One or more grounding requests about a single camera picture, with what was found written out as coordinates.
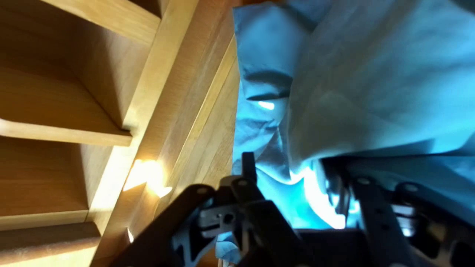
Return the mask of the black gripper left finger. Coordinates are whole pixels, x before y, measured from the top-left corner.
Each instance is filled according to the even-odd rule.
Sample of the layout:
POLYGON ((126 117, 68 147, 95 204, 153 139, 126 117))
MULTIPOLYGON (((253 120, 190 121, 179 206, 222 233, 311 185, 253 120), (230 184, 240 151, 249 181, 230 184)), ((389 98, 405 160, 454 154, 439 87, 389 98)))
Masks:
POLYGON ((188 185, 111 267, 197 267, 225 233, 237 242, 236 267, 314 267, 301 237, 258 190, 252 153, 242 154, 242 173, 218 188, 188 185))

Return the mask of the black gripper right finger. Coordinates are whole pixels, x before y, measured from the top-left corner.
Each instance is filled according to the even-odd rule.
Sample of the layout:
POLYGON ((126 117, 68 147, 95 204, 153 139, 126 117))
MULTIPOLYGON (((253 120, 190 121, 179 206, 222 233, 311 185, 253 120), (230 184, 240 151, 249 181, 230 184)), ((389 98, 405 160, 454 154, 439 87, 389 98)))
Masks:
POLYGON ((323 163, 337 213, 356 225, 323 231, 323 262, 334 267, 473 267, 473 212, 414 181, 383 187, 348 170, 344 158, 323 163))

